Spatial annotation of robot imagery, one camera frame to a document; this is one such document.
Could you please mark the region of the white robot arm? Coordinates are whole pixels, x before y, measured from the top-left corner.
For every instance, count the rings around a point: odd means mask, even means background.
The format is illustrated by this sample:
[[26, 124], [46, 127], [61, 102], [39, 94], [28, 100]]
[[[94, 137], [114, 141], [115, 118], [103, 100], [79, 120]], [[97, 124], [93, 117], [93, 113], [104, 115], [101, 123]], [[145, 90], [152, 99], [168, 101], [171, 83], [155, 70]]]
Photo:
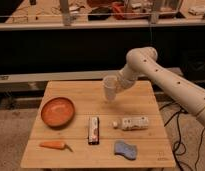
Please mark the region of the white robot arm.
[[144, 74], [205, 127], [205, 89], [161, 67], [157, 57], [153, 47], [130, 50], [125, 66], [117, 74], [116, 92], [131, 88]]

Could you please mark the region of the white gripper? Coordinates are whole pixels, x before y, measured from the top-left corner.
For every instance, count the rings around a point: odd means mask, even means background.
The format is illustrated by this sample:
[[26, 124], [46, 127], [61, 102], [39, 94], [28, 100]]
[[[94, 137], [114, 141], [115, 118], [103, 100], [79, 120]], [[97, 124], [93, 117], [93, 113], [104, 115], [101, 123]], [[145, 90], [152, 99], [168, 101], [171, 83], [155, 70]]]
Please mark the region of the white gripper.
[[124, 76], [121, 72], [117, 74], [117, 79], [116, 79], [116, 92], [120, 93], [123, 92], [129, 88], [131, 88], [135, 82], [137, 81], [137, 78], [127, 78]]

